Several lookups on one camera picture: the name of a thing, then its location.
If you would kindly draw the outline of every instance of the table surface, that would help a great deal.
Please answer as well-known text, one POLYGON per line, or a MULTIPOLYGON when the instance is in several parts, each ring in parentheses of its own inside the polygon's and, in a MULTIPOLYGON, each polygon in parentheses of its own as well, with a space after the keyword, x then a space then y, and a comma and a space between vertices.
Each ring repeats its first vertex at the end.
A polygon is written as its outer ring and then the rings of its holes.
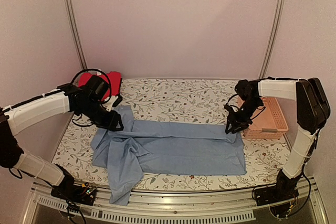
MULTIPOLYGON (((121 105, 132 107, 135 119, 225 124, 224 104, 234 94, 237 81, 231 80, 123 80, 121 105)), ((79 121, 88 123, 87 118, 79 121)), ((63 166, 76 180, 108 185, 104 168, 93 166, 90 147, 97 128, 70 123, 58 146, 53 163, 63 166)), ((270 184, 276 181, 289 149, 285 139, 244 139, 247 174, 241 176, 186 176, 145 174, 135 189, 165 191, 223 190, 270 184)))

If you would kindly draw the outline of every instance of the light blue fabric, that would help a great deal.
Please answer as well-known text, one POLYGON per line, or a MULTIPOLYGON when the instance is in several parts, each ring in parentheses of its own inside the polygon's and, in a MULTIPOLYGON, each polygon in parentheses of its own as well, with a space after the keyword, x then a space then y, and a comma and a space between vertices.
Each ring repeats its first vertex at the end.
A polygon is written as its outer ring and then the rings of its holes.
POLYGON ((110 203, 127 205, 143 172, 182 175, 246 173, 241 135, 224 125, 134 120, 130 106, 116 109, 124 130, 98 129, 92 140, 92 163, 107 168, 110 203))

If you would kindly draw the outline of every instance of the plastic basket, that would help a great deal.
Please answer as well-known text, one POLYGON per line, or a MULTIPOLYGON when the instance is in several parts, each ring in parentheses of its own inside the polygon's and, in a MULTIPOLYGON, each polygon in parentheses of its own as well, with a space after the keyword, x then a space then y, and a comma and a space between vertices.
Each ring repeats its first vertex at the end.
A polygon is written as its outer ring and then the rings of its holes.
MULTIPOLYGON (((253 139, 280 139, 287 131, 288 125, 281 111, 278 100, 274 97, 261 98, 265 110, 253 119, 253 124, 244 130, 244 138, 253 139)), ((243 101, 238 98, 238 106, 243 101)), ((255 117, 260 110, 256 110, 252 117, 255 117)))

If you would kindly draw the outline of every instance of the leaf pattern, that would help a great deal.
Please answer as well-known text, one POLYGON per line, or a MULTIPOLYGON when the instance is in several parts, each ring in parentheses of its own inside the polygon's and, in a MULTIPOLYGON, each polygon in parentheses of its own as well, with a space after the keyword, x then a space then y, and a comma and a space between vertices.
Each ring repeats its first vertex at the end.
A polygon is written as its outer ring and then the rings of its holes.
MULTIPOLYGON (((123 80, 121 105, 131 105, 135 119, 195 124, 225 124, 224 104, 234 94, 237 81, 228 80, 123 80)), ((87 124, 83 116, 78 121, 87 124)), ((67 169, 76 180, 108 185, 107 170, 92 166, 90 147, 97 128, 70 123, 53 163, 67 169)), ((242 176, 186 176, 144 174, 136 189, 167 191, 223 190, 274 183, 289 150, 284 138, 244 141, 247 174, 242 176)))

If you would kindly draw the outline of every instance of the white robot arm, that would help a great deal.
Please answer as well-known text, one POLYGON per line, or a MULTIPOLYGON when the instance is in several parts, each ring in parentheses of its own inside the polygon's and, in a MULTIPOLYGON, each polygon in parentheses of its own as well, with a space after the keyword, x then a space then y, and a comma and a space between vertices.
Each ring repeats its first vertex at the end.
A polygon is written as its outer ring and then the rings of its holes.
POLYGON ((260 97, 296 101, 298 131, 290 156, 278 173, 276 185, 256 189, 254 192, 259 206, 298 196, 297 182, 316 148, 318 134, 330 115, 330 107, 320 80, 271 77, 255 81, 241 80, 235 91, 244 103, 238 111, 234 111, 229 104, 225 105, 225 109, 229 111, 226 133, 241 131, 253 123, 250 119, 252 114, 263 105, 260 97))
MULTIPOLYGON (((111 94, 111 83, 106 83, 98 76, 92 76, 82 87, 77 87, 71 82, 59 86, 50 93, 0 109, 2 140, 0 166, 15 168, 30 176, 40 178, 57 187, 56 191, 66 198, 85 203, 86 199, 83 197, 80 201, 76 199, 76 195, 73 194, 76 190, 76 186, 73 185, 74 178, 64 168, 23 150, 18 146, 15 136, 33 124, 67 112, 74 112, 77 115, 84 114, 98 127, 112 131, 123 130, 120 115, 116 111, 111 111, 111 106, 106 102, 101 102, 109 89, 111 94), (108 105, 108 108, 105 109, 102 104, 108 105)), ((116 98, 110 96, 108 102, 112 104, 116 98)))

